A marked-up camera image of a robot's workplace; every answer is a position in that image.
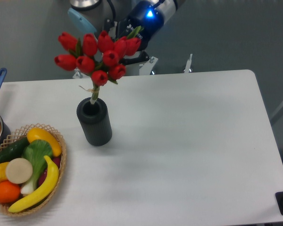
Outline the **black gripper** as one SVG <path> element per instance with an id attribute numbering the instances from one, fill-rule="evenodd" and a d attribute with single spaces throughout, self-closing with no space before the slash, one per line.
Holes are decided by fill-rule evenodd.
<path id="1" fill-rule="evenodd" d="M 103 24 L 105 30 L 112 39 L 121 38 L 129 35 L 136 27 L 140 27 L 140 31 L 136 34 L 141 39 L 138 52 L 132 56 L 126 56 L 119 62 L 123 65 L 140 64 L 147 62 L 150 56 L 146 49 L 151 37 L 164 25 L 164 18 L 157 7 L 162 4 L 162 0 L 156 3 L 150 0 L 142 0 L 132 9 L 128 16 L 116 22 L 113 19 L 106 18 Z"/>

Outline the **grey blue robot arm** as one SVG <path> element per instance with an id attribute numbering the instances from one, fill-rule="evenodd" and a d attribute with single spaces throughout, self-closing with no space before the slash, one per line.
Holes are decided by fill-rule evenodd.
<path id="1" fill-rule="evenodd" d="M 82 33 L 103 30 L 113 39 L 133 35 L 141 39 L 138 52 L 126 65 L 151 60 L 145 52 L 151 38 L 183 5 L 182 0 L 72 0 L 68 16 Z"/>

